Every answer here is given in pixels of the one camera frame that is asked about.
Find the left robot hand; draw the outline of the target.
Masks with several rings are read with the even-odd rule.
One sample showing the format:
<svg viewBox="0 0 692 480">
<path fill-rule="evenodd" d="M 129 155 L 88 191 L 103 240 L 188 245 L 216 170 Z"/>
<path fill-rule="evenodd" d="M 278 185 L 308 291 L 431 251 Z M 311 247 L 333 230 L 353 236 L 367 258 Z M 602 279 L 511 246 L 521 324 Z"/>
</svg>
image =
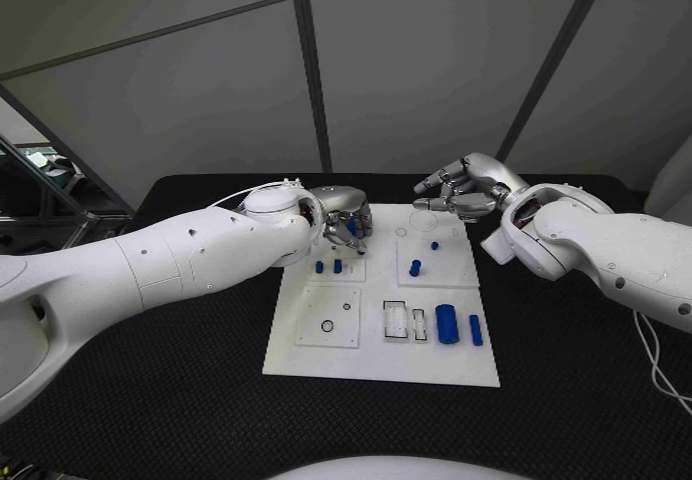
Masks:
<svg viewBox="0 0 692 480">
<path fill-rule="evenodd" d="M 366 253 L 373 218 L 366 193 L 350 186 L 323 186 L 308 190 L 314 196 L 321 219 L 323 237 L 334 244 Z"/>
</svg>

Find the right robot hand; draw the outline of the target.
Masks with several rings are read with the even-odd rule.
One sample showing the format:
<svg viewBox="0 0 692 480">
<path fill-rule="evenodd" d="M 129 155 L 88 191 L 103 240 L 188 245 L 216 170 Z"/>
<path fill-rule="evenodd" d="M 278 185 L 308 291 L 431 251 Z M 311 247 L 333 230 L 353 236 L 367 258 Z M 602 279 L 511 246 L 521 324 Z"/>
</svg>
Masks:
<svg viewBox="0 0 692 480">
<path fill-rule="evenodd" d="M 415 185 L 422 195 L 439 188 L 432 198 L 412 202 L 416 210 L 452 214 L 462 222 L 477 223 L 494 211 L 504 211 L 529 188 L 523 178 L 493 157 L 471 153 L 439 168 Z"/>
</svg>

